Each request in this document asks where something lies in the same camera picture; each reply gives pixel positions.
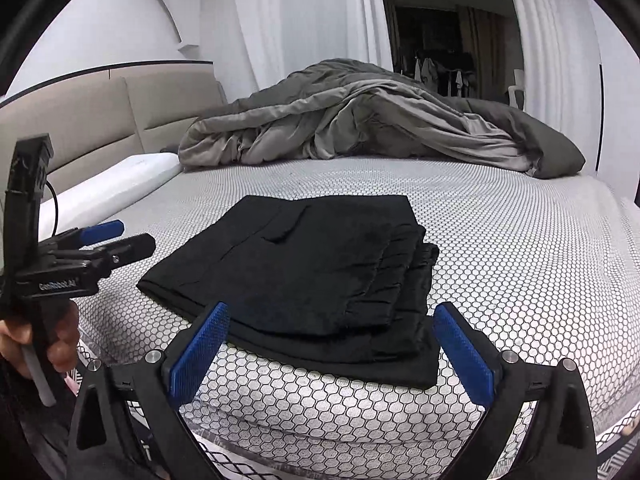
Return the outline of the dark wardrobe with clothes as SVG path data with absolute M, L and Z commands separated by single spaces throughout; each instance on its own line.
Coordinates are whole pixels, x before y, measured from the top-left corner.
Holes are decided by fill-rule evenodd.
M 394 71 L 442 96 L 507 103 L 524 68 L 513 0 L 384 0 Z

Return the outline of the beige upholstered headboard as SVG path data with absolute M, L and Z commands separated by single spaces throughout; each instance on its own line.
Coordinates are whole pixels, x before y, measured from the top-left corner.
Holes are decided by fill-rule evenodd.
M 61 193 L 179 143 L 195 118 L 226 103 L 211 62 L 107 65 L 36 84 L 1 102 L 1 186 L 21 138 L 50 136 L 48 179 Z

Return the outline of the white pillow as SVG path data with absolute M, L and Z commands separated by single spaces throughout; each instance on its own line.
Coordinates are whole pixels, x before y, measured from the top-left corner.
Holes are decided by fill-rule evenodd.
M 181 172 L 176 154 L 132 155 L 40 206 L 38 240 L 94 226 L 151 194 Z

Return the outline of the grey rumpled duvet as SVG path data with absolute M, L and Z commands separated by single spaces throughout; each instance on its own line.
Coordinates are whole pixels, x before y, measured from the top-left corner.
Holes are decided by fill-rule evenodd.
M 563 133 L 509 105 L 441 96 L 409 77 L 331 58 L 208 110 L 178 147 L 186 168 L 341 156 L 449 158 L 555 179 L 586 160 Z

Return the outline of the black pants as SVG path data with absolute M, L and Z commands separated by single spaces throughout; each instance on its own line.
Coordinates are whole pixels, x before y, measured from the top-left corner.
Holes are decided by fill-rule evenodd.
M 190 321 L 226 304 L 230 344 L 263 358 L 429 389 L 438 256 L 402 195 L 246 196 L 152 266 L 138 289 Z

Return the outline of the white curtain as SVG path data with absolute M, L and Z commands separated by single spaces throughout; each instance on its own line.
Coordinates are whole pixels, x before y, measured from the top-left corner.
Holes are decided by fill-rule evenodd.
M 328 58 L 393 68 L 383 0 L 234 0 L 259 89 Z

